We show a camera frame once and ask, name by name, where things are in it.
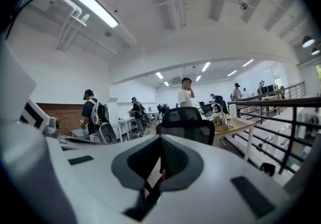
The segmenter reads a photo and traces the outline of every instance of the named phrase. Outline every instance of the ceiling light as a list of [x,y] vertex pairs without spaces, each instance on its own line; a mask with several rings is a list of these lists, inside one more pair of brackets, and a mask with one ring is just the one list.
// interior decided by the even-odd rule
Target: ceiling light
[[252,59],[252,60],[249,60],[247,63],[245,63],[245,64],[243,65],[243,67],[245,67],[246,65],[250,64],[252,61],[254,61],[254,60],[253,60],[253,59]]
[[229,76],[233,75],[236,71],[237,70],[234,70],[232,73],[228,74],[227,76],[229,77]]
[[318,54],[320,52],[320,50],[318,49],[318,48],[316,48],[316,47],[314,47],[313,49],[312,49],[312,55],[316,55],[316,54]]
[[156,75],[157,75],[160,79],[163,79],[163,76],[162,76],[159,72],[157,72]]
[[309,36],[305,36],[303,37],[303,43],[302,43],[302,47],[308,47],[310,45],[312,45],[314,43],[314,39],[312,37]]
[[211,64],[210,62],[207,62],[207,63],[205,64],[204,68],[202,69],[202,71],[205,71],[210,64]]
[[111,28],[118,26],[118,21],[97,1],[97,0],[79,0],[99,18],[107,23]]

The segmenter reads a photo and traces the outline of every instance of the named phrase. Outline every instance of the office chair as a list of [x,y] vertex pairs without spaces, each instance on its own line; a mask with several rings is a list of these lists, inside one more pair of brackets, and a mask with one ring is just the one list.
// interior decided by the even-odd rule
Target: office chair
[[103,138],[105,144],[116,144],[117,143],[117,137],[114,132],[114,129],[110,125],[110,123],[104,123],[100,126],[99,132],[101,134],[101,137]]
[[174,108],[167,111],[162,123],[156,127],[156,134],[173,135],[206,145],[213,144],[214,133],[214,123],[203,120],[194,107]]

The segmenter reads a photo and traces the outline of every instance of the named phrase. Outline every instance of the ceiling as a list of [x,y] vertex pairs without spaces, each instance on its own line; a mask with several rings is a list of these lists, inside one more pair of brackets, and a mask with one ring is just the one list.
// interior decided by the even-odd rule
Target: ceiling
[[[84,14],[90,12],[79,1],[72,1],[83,8]],[[99,2],[115,16],[119,26],[110,29],[95,14],[91,14],[87,26],[77,32],[72,44],[104,60],[117,57],[128,49],[142,48],[162,37],[199,26],[261,27],[292,47],[299,46],[304,35],[320,38],[313,17],[302,0],[99,0]],[[248,4],[248,8],[241,10],[241,3]],[[28,25],[58,37],[65,19],[64,13],[64,9],[55,3],[45,12],[31,5],[24,10],[21,18]],[[47,22],[50,20],[52,25],[49,23],[43,25],[44,19]],[[106,31],[110,31],[112,36],[105,36]]]
[[[183,77],[188,77],[192,80],[192,82],[196,82],[196,78],[198,76],[202,76],[199,79],[198,83],[233,79],[236,75],[243,73],[250,67],[263,62],[255,60],[247,66],[243,67],[243,65],[248,61],[249,60],[211,62],[211,64],[204,72],[202,72],[202,69],[205,64],[186,66],[182,68],[162,71],[161,75],[164,77],[163,79],[160,79],[156,74],[152,74],[146,77],[142,77],[140,78],[140,80],[147,82],[149,85],[152,85],[154,87],[165,87],[165,81],[168,82],[169,85],[179,86]],[[228,77],[227,75],[234,70],[237,70],[237,72]]]

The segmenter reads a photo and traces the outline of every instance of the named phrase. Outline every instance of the mesh chair back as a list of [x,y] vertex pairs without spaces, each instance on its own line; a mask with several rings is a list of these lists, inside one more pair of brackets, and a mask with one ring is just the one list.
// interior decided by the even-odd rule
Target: mesh chair back
[[166,134],[212,145],[214,123],[204,121],[194,107],[174,108],[167,111],[163,122],[156,127],[156,134]]
[[100,134],[101,137],[103,138],[105,144],[110,145],[110,144],[116,144],[117,143],[117,137],[114,132],[114,129],[110,125],[110,123],[105,123],[100,126]]

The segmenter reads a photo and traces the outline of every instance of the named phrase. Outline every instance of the metal railing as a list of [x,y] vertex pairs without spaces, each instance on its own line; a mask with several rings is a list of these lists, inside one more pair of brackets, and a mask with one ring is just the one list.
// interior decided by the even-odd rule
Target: metal railing
[[[264,100],[264,97],[267,95],[276,95],[276,98],[278,100]],[[284,169],[295,173],[296,170],[292,169],[291,166],[287,165],[289,157],[292,157],[293,159],[297,160],[299,163],[302,163],[304,161],[304,158],[302,155],[296,154],[293,149],[293,143],[298,143],[303,146],[308,146],[312,147],[313,142],[307,141],[304,138],[299,138],[296,136],[296,129],[298,126],[310,128],[310,129],[316,129],[319,130],[321,129],[321,125],[318,124],[313,124],[313,123],[306,123],[299,121],[297,119],[297,109],[298,107],[303,107],[303,108],[319,108],[321,107],[321,97],[313,97],[313,98],[301,98],[303,95],[305,95],[304,92],[304,83],[300,83],[291,87],[283,88],[275,92],[259,95],[259,96],[254,96],[251,98],[247,98],[244,100],[239,100],[239,101],[233,101],[233,102],[228,102],[228,105],[230,104],[236,104],[237,110],[238,110],[238,117],[244,117],[244,116],[249,116],[253,118],[257,118],[258,120],[255,121],[254,127],[266,132],[269,132],[271,134],[277,135],[279,137],[283,137],[288,140],[288,146],[287,148],[283,148],[281,146],[276,145],[275,143],[269,141],[267,138],[262,138],[256,134],[253,134],[253,137],[258,139],[259,141],[263,142],[264,144],[267,144],[276,150],[279,150],[284,153],[284,156],[282,159],[278,159],[275,157],[275,154],[272,155],[271,153],[267,152],[264,150],[262,147],[259,147],[257,144],[252,142],[253,148],[259,150],[260,152],[264,153],[266,156],[270,157],[272,160],[277,162],[280,165],[278,173],[281,174]],[[256,108],[255,110],[251,110],[251,113],[241,113],[241,109],[246,109],[249,107],[254,107]],[[274,116],[267,116],[267,112],[262,110],[264,108],[269,108],[272,107],[274,110]],[[285,110],[287,108],[292,108],[292,117],[291,119],[281,119],[277,118],[277,114],[280,114],[282,110]],[[261,125],[263,121],[275,121],[275,122],[282,122],[285,124],[291,125],[291,131],[290,135],[286,135],[280,132],[280,130],[272,130],[268,129],[266,127],[263,127]],[[245,140],[248,142],[248,139],[245,138],[244,136],[240,134],[235,134],[236,136],[240,137],[241,139]]]

